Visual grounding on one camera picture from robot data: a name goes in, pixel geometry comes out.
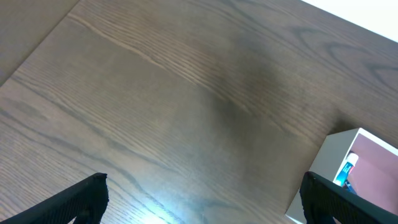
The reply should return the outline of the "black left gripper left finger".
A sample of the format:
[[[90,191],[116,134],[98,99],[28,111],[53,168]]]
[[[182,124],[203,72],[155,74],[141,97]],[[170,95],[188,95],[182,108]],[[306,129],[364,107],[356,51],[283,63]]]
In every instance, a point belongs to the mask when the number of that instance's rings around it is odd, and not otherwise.
[[[100,223],[109,202],[106,178],[95,173],[1,224]]]

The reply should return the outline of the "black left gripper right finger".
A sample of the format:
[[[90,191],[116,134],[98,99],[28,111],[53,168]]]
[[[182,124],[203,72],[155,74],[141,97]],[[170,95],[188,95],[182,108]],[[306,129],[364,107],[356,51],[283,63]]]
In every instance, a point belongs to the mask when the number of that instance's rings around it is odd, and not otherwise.
[[[397,223],[397,215],[308,171],[299,190],[305,223]]]

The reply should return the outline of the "small teal toothpaste tube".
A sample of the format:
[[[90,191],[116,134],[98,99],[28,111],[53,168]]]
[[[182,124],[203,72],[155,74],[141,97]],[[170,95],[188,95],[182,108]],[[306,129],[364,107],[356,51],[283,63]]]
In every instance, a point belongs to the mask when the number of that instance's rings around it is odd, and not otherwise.
[[[339,169],[336,178],[333,183],[343,187],[348,179],[349,174],[354,169],[358,162],[359,156],[353,152],[350,152],[343,161],[343,167]]]

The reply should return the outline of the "blue disposable razor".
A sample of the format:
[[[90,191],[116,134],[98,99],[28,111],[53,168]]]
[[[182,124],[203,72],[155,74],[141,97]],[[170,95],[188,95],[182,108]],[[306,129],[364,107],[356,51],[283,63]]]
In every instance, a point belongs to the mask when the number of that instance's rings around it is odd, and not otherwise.
[[[352,194],[357,194],[355,189],[353,188],[353,186],[351,185],[351,183],[348,180],[345,180],[344,184],[343,184],[343,188],[345,190],[347,190],[348,192],[351,192]]]

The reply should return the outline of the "white box with pink interior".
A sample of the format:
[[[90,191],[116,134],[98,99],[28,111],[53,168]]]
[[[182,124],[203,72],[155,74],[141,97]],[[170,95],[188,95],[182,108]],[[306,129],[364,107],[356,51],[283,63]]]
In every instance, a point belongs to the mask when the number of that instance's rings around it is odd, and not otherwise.
[[[347,179],[356,195],[397,215],[397,148],[367,130],[327,136],[309,171],[333,182],[350,152],[359,156]],[[305,223],[299,190],[285,214],[295,223]]]

